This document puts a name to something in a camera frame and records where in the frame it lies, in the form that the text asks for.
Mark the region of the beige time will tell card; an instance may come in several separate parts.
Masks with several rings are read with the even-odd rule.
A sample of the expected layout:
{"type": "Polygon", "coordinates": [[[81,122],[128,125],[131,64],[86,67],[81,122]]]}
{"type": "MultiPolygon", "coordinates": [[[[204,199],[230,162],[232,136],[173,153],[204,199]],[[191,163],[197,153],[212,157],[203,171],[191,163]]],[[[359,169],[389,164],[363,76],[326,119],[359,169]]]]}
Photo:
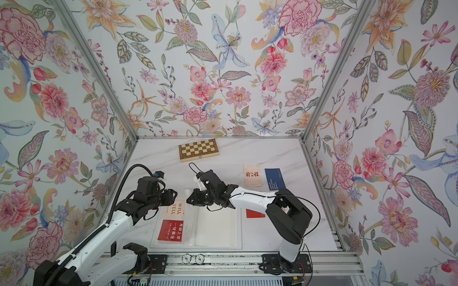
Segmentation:
{"type": "Polygon", "coordinates": [[[186,201],[181,198],[178,198],[175,203],[166,210],[167,219],[170,220],[184,220],[185,214],[186,201]]]}

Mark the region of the white photo album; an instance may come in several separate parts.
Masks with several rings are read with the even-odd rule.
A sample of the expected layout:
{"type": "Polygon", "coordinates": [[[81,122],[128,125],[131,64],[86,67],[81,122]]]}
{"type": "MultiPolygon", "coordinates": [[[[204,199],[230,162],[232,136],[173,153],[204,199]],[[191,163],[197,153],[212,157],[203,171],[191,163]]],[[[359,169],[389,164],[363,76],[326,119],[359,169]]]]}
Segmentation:
{"type": "Polygon", "coordinates": [[[153,249],[239,249],[242,243],[240,212],[233,209],[196,207],[186,203],[182,242],[159,241],[167,208],[159,212],[150,243],[153,249]]]}

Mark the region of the red you can do it card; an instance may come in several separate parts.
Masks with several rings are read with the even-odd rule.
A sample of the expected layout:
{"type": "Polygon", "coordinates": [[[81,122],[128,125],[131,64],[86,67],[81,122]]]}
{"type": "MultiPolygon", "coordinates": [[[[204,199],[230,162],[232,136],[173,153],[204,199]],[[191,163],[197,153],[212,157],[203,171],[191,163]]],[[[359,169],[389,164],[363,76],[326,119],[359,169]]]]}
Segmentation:
{"type": "Polygon", "coordinates": [[[182,242],[183,220],[163,220],[159,231],[159,241],[182,242]]]}

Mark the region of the beige card red characters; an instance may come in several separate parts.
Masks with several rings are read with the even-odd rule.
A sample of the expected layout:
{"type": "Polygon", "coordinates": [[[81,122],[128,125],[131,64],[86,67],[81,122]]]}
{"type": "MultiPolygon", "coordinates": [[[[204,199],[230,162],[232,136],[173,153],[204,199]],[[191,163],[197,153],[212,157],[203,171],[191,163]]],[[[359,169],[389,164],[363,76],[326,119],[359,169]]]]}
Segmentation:
{"type": "Polygon", "coordinates": [[[259,166],[244,166],[245,187],[261,187],[261,171],[259,166]]]}

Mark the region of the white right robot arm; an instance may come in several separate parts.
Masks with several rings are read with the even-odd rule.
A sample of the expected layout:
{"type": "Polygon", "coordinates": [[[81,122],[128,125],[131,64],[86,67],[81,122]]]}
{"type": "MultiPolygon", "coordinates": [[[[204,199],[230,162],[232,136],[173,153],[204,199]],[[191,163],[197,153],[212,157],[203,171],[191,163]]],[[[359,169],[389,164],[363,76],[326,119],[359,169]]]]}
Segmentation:
{"type": "Polygon", "coordinates": [[[288,189],[265,193],[227,185],[213,170],[198,172],[194,182],[198,187],[186,200],[188,204],[198,207],[216,204],[222,208],[247,209],[266,215],[283,239],[280,257],[289,263],[296,261],[312,212],[288,189]]]}

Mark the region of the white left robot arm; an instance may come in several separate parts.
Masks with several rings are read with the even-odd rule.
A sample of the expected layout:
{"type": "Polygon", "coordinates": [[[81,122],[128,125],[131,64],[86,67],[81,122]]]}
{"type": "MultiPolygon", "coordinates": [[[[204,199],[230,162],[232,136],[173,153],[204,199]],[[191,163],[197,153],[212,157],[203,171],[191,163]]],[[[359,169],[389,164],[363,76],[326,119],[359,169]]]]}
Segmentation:
{"type": "Polygon", "coordinates": [[[44,261],[35,270],[35,286],[104,286],[124,272],[141,272],[151,265],[148,249],[128,243],[107,261],[97,264],[108,247],[146,214],[174,204],[178,193],[154,176],[138,180],[137,189],[115,203],[107,222],[55,262],[44,261]]]}

